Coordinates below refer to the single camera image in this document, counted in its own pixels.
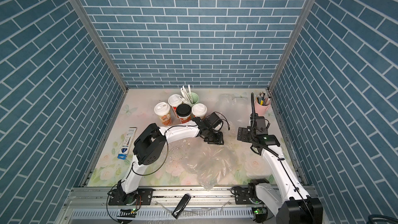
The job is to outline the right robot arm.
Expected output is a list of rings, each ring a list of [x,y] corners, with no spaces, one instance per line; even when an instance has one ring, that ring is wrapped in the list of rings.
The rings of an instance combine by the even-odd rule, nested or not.
[[[270,166],[278,186],[276,193],[266,180],[249,184],[251,198],[259,200],[276,217],[278,224],[321,224],[323,206],[318,198],[311,197],[291,170],[276,136],[268,134],[269,123],[263,116],[252,114],[250,126],[239,128],[237,140],[250,143],[251,150]]]

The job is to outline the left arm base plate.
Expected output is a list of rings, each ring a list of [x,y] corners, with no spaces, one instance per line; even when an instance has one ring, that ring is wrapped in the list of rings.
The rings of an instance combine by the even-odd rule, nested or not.
[[[125,194],[121,190],[112,189],[108,194],[108,205],[116,206],[146,206],[152,201],[154,190],[152,188],[139,188],[133,193]]]

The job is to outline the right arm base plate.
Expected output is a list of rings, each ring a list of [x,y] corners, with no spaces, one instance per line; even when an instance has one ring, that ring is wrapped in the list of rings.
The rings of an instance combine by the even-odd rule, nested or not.
[[[248,205],[248,204],[258,204],[259,202],[250,197],[250,192],[248,188],[241,186],[234,186],[230,190],[234,197],[236,205]]]

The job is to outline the clear plastic carrier bag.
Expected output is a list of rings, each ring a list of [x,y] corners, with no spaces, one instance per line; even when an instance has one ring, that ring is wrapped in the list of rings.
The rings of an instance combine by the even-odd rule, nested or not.
[[[217,185],[243,185],[248,182],[237,154],[226,145],[191,144],[182,157],[181,166],[206,190]]]

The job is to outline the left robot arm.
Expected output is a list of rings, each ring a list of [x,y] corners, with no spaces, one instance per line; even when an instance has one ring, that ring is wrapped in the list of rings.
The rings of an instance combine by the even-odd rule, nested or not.
[[[172,142],[197,137],[202,138],[207,144],[223,145],[221,128],[224,122],[216,113],[212,113],[204,119],[194,117],[186,123],[170,127],[150,124],[134,142],[134,156],[130,168],[110,195],[121,205],[137,203],[141,178],[152,174],[145,171],[160,158],[164,146],[169,150],[169,144]]]

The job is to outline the orange cup white lid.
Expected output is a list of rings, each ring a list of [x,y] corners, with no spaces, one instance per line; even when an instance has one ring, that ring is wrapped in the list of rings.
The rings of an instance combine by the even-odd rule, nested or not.
[[[155,114],[159,117],[164,126],[172,124],[171,107],[166,102],[160,102],[154,107]]]

